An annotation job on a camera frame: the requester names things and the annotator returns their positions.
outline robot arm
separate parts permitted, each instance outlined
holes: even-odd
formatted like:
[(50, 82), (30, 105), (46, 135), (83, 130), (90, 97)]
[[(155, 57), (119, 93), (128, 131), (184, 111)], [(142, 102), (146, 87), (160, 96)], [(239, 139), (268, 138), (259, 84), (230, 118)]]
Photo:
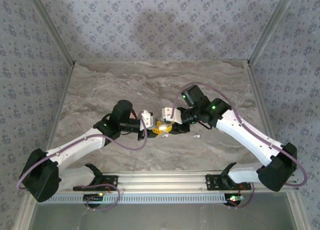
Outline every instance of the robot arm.
[[(182, 124), (194, 124), (201, 121), (218, 128), (240, 142), (260, 161), (260, 163), (245, 165), (235, 162), (229, 164), (221, 174), (225, 185), (232, 187), (236, 183), (261, 182), (273, 191), (279, 191), (282, 188), (296, 170), (297, 165), (275, 148), (282, 149), (296, 159), (297, 148), (294, 145), (288, 143), (284, 146), (270, 139), (243, 119), (241, 119), (242, 123), (239, 123), (229, 104), (219, 98), (210, 101), (196, 85), (190, 86), (181, 94), (191, 107), (187, 110), (180, 108)], [(246, 130), (243, 127), (244, 124), (260, 139)]]
[[(30, 167), (41, 160), (48, 158), (48, 156), (51, 157), (30, 171), (22, 183), (38, 202), (47, 200), (58, 189), (70, 189), (77, 185), (101, 184), (102, 174), (91, 164), (78, 169), (66, 168), (88, 153), (111, 143), (105, 136), (116, 140), (120, 137), (121, 132), (134, 132), (138, 135), (137, 139), (142, 140), (145, 138), (145, 134), (148, 138), (153, 138), (162, 132), (187, 133), (190, 132), (191, 125), (201, 122), (232, 136), (260, 161), (260, 163), (246, 165), (229, 164), (221, 173), (221, 179), (225, 186), (232, 189), (237, 183), (261, 182), (273, 191), (281, 189), (297, 166), (281, 152), (272, 148), (272, 145), (297, 158), (295, 146), (290, 143), (283, 146), (280, 142), (259, 132), (243, 119), (242, 124), (239, 124), (235, 112), (229, 104), (219, 98), (210, 101), (196, 85), (182, 92), (182, 97), (190, 108), (178, 107), (175, 109), (175, 115), (172, 119), (172, 108), (163, 108), (162, 121), (157, 120), (148, 111), (143, 111), (140, 119), (131, 119), (130, 114), (133, 111), (131, 102), (120, 100), (114, 106), (111, 114), (106, 115), (82, 136), (47, 152), (40, 149), (33, 151), (21, 175), (24, 175)], [(271, 145), (253, 137), (242, 127), (243, 124), (262, 139), (266, 139)]]

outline glass panel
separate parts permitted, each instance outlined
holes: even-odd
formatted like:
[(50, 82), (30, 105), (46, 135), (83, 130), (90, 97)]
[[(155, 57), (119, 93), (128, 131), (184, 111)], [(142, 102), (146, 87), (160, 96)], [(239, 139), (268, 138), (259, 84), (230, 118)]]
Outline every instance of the glass panel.
[(29, 230), (296, 229), (285, 193), (258, 193), (243, 209), (222, 204), (119, 204), (88, 211), (83, 204), (38, 204)]

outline patterned wallpaper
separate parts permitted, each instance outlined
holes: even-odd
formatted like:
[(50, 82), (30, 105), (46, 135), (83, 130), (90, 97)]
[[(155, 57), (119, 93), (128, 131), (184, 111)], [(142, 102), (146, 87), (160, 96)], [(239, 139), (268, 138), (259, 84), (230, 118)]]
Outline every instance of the patterned wallpaper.
[(29, 0), (1, 0), (0, 12), (0, 229), (11, 229), (16, 182), (31, 151), (46, 147), (70, 68)]
[(278, 0), (42, 0), (75, 61), (247, 59)]
[(320, 0), (292, 0), (254, 66), (277, 138), (298, 146), (308, 172), (302, 195), (315, 229), (320, 229), (319, 55)]

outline pink cable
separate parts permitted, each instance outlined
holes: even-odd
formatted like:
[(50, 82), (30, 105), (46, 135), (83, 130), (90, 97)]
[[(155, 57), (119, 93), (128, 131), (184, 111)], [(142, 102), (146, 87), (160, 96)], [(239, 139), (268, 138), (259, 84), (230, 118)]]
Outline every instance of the pink cable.
[[(173, 107), (172, 107), (172, 114), (171, 114), (171, 119), (173, 119), (174, 115), (175, 115), (175, 108), (176, 108), (176, 104), (177, 104), (177, 101), (178, 101), (178, 97), (179, 95), (189, 86), (193, 86), (193, 85), (202, 85), (202, 86), (206, 86), (216, 92), (218, 92), (220, 95), (222, 95), (226, 101), (228, 101), (228, 103), (231, 105), (231, 109), (234, 111), (234, 114), (235, 114), (235, 117), (237, 118), (239, 124), (241, 124), (245, 130), (247, 130), (247, 132), (249, 132), (252, 136), (254, 136), (256, 139), (262, 141), (263, 143), (267, 144), (267, 145), (271, 145), (270, 142), (268, 142), (267, 140), (264, 140), (262, 137), (260, 137), (259, 135), (257, 135), (256, 133), (254, 133), (253, 131), (251, 131), (250, 128), (248, 128), (245, 124), (243, 124), (238, 112), (237, 112), (237, 109), (233, 103), (232, 100), (230, 100), (224, 93), (222, 93), (220, 90), (218, 90), (217, 88), (209, 85), (209, 84), (206, 84), (206, 83), (202, 83), (202, 82), (192, 82), (192, 83), (188, 83), (184, 86), (182, 86), (182, 88), (179, 90), (179, 92), (177, 93), (175, 99), (174, 99), (174, 103), (173, 103)], [(303, 181), (299, 184), (291, 184), (291, 183), (285, 183), (285, 185), (287, 186), (292, 186), (292, 187), (300, 187), (300, 186), (303, 186), (306, 184), (307, 180), (308, 180), (308, 175), (307, 175), (307, 172), (306, 170), (304, 169), (304, 167), (301, 165), (300, 162), (298, 162), (293, 156), (291, 156), (290, 154), (288, 154), (286, 151), (282, 150), (281, 148), (277, 147), (277, 146), (272, 146), (273, 149), (281, 152), (282, 154), (284, 154), (285, 156), (287, 156), (290, 160), (292, 160), (295, 164), (297, 164), (297, 166), (301, 169), (302, 173), (303, 173)]]

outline marble surface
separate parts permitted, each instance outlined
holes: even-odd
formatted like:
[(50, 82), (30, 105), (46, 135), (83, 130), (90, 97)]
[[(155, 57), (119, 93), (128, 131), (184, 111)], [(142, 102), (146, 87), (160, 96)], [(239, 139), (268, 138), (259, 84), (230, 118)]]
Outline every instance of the marble surface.
[[(240, 115), (262, 130), (262, 122), (244, 68), (244, 61), (122, 62), (76, 64), (67, 90), (53, 147), (88, 131), (118, 100), (133, 103), (160, 116), (162, 107), (171, 107), (179, 88), (189, 82), (209, 83), (222, 90), (238, 107)], [(201, 87), (213, 100), (219, 95)], [(179, 106), (186, 107), (183, 98)], [(121, 136), (117, 141), (139, 147), (137, 135)], [(101, 171), (138, 170), (221, 170), (230, 162), (256, 162), (247, 149), (217, 129), (195, 124), (191, 132), (149, 139), (144, 149), (132, 152), (114, 144), (96, 150), (71, 167), (93, 163)]]

